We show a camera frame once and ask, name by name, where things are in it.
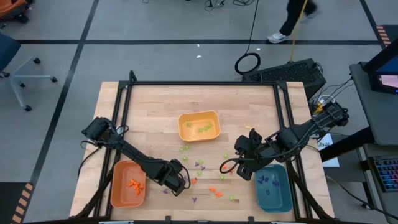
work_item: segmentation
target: orange bowl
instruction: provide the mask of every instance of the orange bowl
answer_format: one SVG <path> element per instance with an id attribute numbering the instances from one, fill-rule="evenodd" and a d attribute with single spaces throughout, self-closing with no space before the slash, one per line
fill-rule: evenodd
<path id="1" fill-rule="evenodd" d="M 220 122 L 215 111 L 203 111 L 180 115 L 180 138 L 186 142 L 206 141 L 220 135 Z"/>
<path id="2" fill-rule="evenodd" d="M 144 184 L 139 195 L 134 187 L 128 187 L 133 179 Z M 119 161 L 114 166 L 111 204 L 115 208 L 134 208 L 140 206 L 145 199 L 146 176 L 141 167 L 133 161 Z"/>

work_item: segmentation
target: blue bowl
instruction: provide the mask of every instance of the blue bowl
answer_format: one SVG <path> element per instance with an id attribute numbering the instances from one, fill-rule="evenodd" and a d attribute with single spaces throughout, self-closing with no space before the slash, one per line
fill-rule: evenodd
<path id="1" fill-rule="evenodd" d="M 268 213 L 288 212 L 292 209 L 292 195 L 284 166 L 271 164 L 254 174 L 259 206 Z"/>

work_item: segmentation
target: yellow cable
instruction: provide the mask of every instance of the yellow cable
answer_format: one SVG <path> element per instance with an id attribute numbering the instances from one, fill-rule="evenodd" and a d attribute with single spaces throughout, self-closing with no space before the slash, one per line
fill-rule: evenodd
<path id="1" fill-rule="evenodd" d="M 308 0 L 305 0 L 305 2 L 304 2 L 304 5 L 303 5 L 303 8 L 301 9 L 301 13 L 300 13 L 300 17 L 298 17 L 298 21 L 297 21 L 297 23 L 296 23 L 296 26 L 294 27 L 294 34 L 293 34 L 293 45 L 292 45 L 292 54 L 290 55 L 290 62 L 292 63 L 293 62 L 293 54 L 294 54 L 294 44 L 296 43 L 296 38 L 297 38 L 297 24 L 300 22 L 300 20 L 301 20 L 301 17 L 303 17 L 303 13 L 304 13 L 304 9 L 305 9 L 305 6 L 307 6 L 307 2 L 308 2 Z"/>
<path id="2" fill-rule="evenodd" d="M 244 123 L 243 123 L 243 126 L 244 126 L 245 128 L 250 128 L 250 129 L 253 129 L 253 127 L 252 127 L 252 126 L 245 125 Z"/>

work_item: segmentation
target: computer screen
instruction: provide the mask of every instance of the computer screen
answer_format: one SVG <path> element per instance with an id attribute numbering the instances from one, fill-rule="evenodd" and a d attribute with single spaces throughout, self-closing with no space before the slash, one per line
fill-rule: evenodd
<path id="1" fill-rule="evenodd" d="M 395 56 L 377 70 L 383 85 L 398 88 L 398 56 Z"/>

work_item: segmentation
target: black floor stripe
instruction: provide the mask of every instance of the black floor stripe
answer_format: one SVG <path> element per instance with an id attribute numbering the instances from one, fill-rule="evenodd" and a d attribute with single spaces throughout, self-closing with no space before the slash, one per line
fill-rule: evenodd
<path id="1" fill-rule="evenodd" d="M 79 44 L 80 40 L 18 40 L 21 44 Z"/>
<path id="2" fill-rule="evenodd" d="M 58 99 L 57 106 L 55 107 L 55 111 L 52 116 L 49 129 L 47 130 L 47 134 L 45 135 L 43 146 L 39 153 L 39 158 L 36 161 L 36 165 L 34 167 L 32 177 L 30 178 L 30 182 L 33 184 L 33 186 L 37 185 L 37 181 L 39 179 L 40 173 L 41 173 L 43 165 L 44 165 L 44 160 L 47 157 L 50 143 L 52 141 L 52 138 L 53 138 L 53 135 L 55 132 L 55 128 L 57 127 L 58 120 L 60 118 L 61 111 L 63 108 L 63 104 L 65 103 L 65 99 L 67 98 L 68 90 L 69 90 L 70 84 L 72 82 L 73 75 L 75 74 L 75 70 L 76 70 L 80 55 L 81 55 L 81 51 L 83 50 L 84 41 L 87 38 L 87 34 L 90 29 L 91 22 L 93 21 L 94 14 L 95 14 L 95 11 L 96 11 L 96 8 L 98 5 L 98 1 L 99 0 L 93 1 L 93 5 L 92 5 L 90 13 L 88 15 L 85 28 L 83 29 L 83 33 L 81 34 L 80 41 L 78 43 L 78 46 L 77 46 L 77 49 L 75 52 L 75 56 L 73 57 L 67 78 L 65 80 L 65 83 L 63 84 L 60 98 Z"/>
<path id="3" fill-rule="evenodd" d="M 366 14 L 366 17 L 368 18 L 369 23 L 371 24 L 371 27 L 372 27 L 373 32 L 374 32 L 374 35 L 376 35 L 376 37 L 377 37 L 377 39 L 378 39 L 378 41 L 380 43 L 380 46 L 384 49 L 385 46 L 383 44 L 381 36 L 379 35 L 379 31 L 377 31 L 376 22 L 374 21 L 374 18 L 372 16 L 372 13 L 371 13 L 371 11 L 369 9 L 368 4 L 366 4 L 365 0 L 359 0 L 359 1 L 360 1 L 361 5 L 362 5 L 363 11 Z"/>
<path id="4" fill-rule="evenodd" d="M 157 45 L 157 44 L 248 44 L 249 40 L 86 40 L 85 44 Z M 252 40 L 252 44 L 275 45 L 267 40 Z M 288 40 L 276 45 L 292 45 Z M 377 45 L 377 40 L 296 40 L 297 45 Z"/>
<path id="5" fill-rule="evenodd" d="M 79 44 L 80 40 L 18 40 L 22 44 Z M 249 40 L 84 40 L 83 44 L 98 45 L 159 45 L 159 44 L 248 44 Z M 272 44 L 266 40 L 252 40 L 252 44 L 292 45 L 293 40 Z M 377 45 L 377 40 L 296 40 L 297 45 Z"/>

